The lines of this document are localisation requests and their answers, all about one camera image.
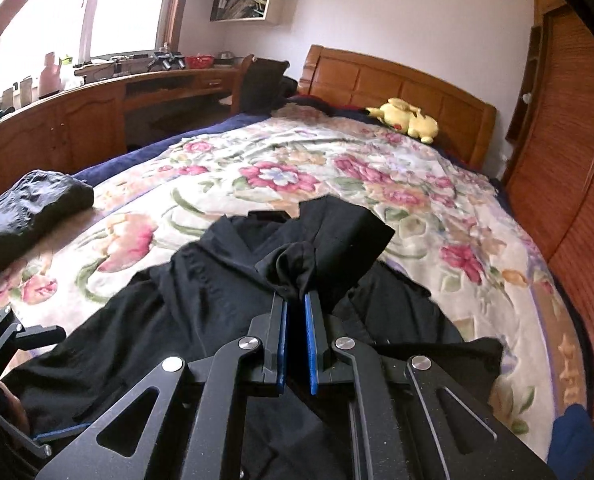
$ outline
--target stuffed animal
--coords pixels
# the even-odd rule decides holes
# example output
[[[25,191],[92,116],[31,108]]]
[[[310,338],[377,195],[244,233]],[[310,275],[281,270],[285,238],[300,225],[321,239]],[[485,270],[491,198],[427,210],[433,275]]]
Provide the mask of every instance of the stuffed animal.
[[[403,99],[393,97],[380,108],[366,108],[370,117],[376,117],[386,126],[398,132],[405,132],[424,144],[430,144],[439,132],[439,126],[430,116],[424,116],[421,109]]]

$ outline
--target wooden headboard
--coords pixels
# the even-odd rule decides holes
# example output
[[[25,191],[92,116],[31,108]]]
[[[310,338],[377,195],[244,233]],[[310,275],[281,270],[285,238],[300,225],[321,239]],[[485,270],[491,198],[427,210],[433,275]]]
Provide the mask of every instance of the wooden headboard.
[[[321,45],[311,46],[298,89],[340,106],[379,107],[400,97],[434,117],[439,146],[449,146],[475,169],[484,161],[496,117],[493,105],[446,81],[399,63]]]

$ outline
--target bed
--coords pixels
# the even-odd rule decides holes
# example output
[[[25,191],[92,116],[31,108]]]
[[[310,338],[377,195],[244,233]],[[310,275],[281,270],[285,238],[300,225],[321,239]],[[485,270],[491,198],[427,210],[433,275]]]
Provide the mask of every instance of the bed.
[[[166,262],[219,216],[294,216],[302,200],[334,194],[395,229],[380,258],[428,288],[464,339],[503,342],[490,404],[545,459],[554,420],[586,406],[587,390],[577,332],[541,254],[486,177],[347,105],[401,96],[434,115],[438,139],[473,167],[494,107],[411,68],[317,45],[299,90],[272,114],[237,116],[79,174],[95,185],[94,208],[0,275],[0,308],[71,333],[135,272]],[[15,363],[30,357],[20,352]]]

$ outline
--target wooden desk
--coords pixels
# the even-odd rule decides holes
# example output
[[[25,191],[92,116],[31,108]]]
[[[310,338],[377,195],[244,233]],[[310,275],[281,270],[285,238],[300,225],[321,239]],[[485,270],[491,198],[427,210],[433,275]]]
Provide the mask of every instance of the wooden desk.
[[[0,194],[31,170],[76,173],[126,152],[124,113],[176,99],[232,92],[246,67],[130,75],[35,102],[0,121]]]

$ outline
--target navy blue bed sheet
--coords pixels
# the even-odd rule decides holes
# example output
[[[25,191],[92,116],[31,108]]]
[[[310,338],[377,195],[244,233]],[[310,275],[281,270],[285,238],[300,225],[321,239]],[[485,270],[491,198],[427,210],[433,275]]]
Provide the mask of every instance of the navy blue bed sheet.
[[[329,116],[346,117],[361,121],[365,124],[381,124],[378,120],[372,117],[368,117],[365,113],[360,110],[352,110],[347,108],[334,108],[327,103],[313,99],[307,96],[296,96],[287,100],[282,100],[280,105],[285,102],[294,102],[301,105],[308,105],[318,108]],[[244,126],[250,126],[251,124],[258,123],[270,118],[270,113],[258,113],[258,114],[239,114],[229,118],[228,120],[203,128],[201,130],[194,130],[191,132],[185,132],[168,139],[155,142],[149,146],[141,148],[125,155],[117,156],[112,160],[103,162],[86,170],[76,173],[74,176],[80,180],[84,180],[90,186],[96,186],[101,182],[121,173],[124,170],[128,170],[137,164],[146,162],[151,158],[161,155],[169,146],[179,142],[181,139],[195,137],[202,134],[222,134],[237,128],[243,128]],[[437,151],[445,158],[448,158],[456,166],[464,168],[464,165],[459,160],[448,155],[442,150]],[[504,208],[504,210],[510,215],[512,209],[510,203],[501,182],[497,179],[490,179],[491,184],[497,190],[497,200]],[[586,386],[588,399],[594,398],[594,356],[592,354],[592,346],[590,339],[586,332],[583,320],[579,313],[574,309],[570,298],[566,294],[563,287],[557,281],[555,277],[555,285],[559,293],[561,294],[564,303],[573,319],[574,326],[577,331],[580,345],[582,347],[582,353],[584,356],[584,368],[586,369]],[[594,453],[594,431],[592,429],[592,421],[590,419],[592,409],[589,410],[590,414],[583,409],[583,407],[577,405],[574,409],[568,409],[563,416],[560,416],[553,427],[553,440],[548,453],[548,464],[557,473],[558,480],[572,480],[581,469],[589,462],[590,457]]]

